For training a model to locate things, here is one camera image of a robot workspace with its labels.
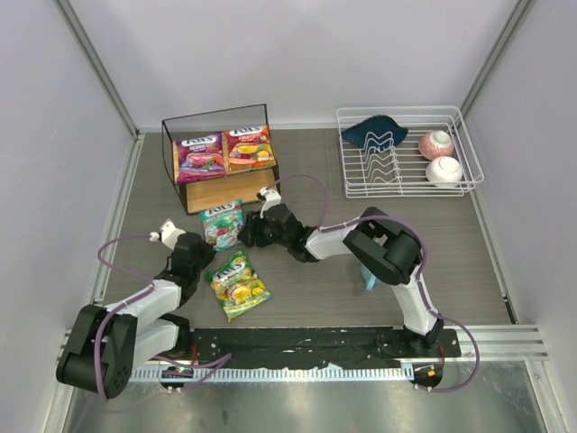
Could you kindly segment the teal Fox's blossom candy bag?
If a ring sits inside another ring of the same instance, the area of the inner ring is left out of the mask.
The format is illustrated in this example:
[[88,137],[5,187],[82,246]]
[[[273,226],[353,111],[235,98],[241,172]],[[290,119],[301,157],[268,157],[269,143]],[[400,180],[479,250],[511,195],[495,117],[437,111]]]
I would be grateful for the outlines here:
[[244,226],[240,199],[211,207],[199,213],[205,240],[217,252],[225,251],[239,243],[238,235]]

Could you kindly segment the green Fox's spring tea bag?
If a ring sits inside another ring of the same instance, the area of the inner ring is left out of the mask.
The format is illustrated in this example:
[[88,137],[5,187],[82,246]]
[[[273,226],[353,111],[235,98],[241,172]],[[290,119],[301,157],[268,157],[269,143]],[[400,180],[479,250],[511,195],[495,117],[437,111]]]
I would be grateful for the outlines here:
[[228,322],[271,299],[270,291],[243,250],[232,254],[219,269],[209,272],[206,281]]

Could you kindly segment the orange Fox's fruits candy bag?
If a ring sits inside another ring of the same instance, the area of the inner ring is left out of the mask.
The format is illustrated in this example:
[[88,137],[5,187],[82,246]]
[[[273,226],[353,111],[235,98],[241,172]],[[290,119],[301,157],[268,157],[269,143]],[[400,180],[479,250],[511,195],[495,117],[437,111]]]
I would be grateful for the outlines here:
[[256,170],[276,164],[267,125],[246,126],[223,132],[228,170]]

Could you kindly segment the purple Fox's berries candy bag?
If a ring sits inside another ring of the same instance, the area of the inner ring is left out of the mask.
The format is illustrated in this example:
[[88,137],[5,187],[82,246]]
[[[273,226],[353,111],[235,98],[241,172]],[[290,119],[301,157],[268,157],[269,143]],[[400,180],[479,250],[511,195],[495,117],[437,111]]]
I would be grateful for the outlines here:
[[220,133],[176,141],[174,145],[178,155],[177,184],[221,178],[226,174]]

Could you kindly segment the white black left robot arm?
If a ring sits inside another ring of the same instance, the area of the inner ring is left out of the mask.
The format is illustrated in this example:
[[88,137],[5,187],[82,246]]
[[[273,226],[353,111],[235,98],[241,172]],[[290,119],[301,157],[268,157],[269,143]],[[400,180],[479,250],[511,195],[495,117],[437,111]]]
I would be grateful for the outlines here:
[[159,355],[190,353],[190,323],[173,312],[194,295],[216,251],[190,232],[165,245],[170,249],[166,264],[155,277],[144,279],[144,289],[79,311],[56,368],[58,382],[109,400],[122,392],[135,368]]

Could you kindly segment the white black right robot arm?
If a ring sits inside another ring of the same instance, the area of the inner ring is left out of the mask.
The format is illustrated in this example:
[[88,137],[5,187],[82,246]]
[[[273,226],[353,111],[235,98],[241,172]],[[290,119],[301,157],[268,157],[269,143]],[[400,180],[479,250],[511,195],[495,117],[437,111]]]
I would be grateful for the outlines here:
[[368,207],[354,220],[329,227],[305,226],[284,204],[252,211],[238,239],[247,247],[278,244],[301,263],[351,254],[362,266],[366,288],[390,286],[411,345],[435,348],[444,327],[424,282],[426,249],[407,225]]

